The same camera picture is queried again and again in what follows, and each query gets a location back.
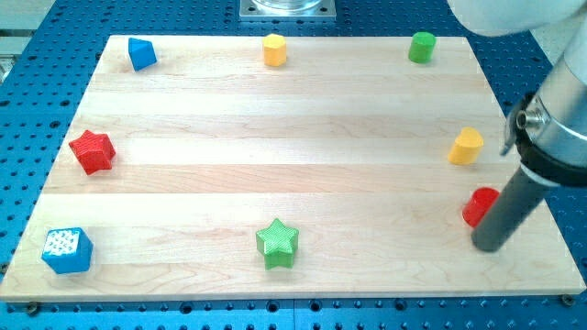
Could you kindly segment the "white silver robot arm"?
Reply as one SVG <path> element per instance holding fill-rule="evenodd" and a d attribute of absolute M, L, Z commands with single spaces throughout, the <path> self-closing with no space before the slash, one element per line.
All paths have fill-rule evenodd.
<path fill-rule="evenodd" d="M 451 0 L 469 31 L 500 37 L 557 23 L 586 6 L 573 0 Z M 586 25 L 582 24 L 525 109 L 512 116 L 525 168 L 571 187 L 586 185 Z"/>

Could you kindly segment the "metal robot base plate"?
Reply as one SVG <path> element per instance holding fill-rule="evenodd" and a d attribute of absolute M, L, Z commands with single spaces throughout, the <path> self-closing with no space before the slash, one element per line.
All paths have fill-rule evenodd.
<path fill-rule="evenodd" d="M 240 0 L 241 20 L 335 19 L 335 0 Z"/>

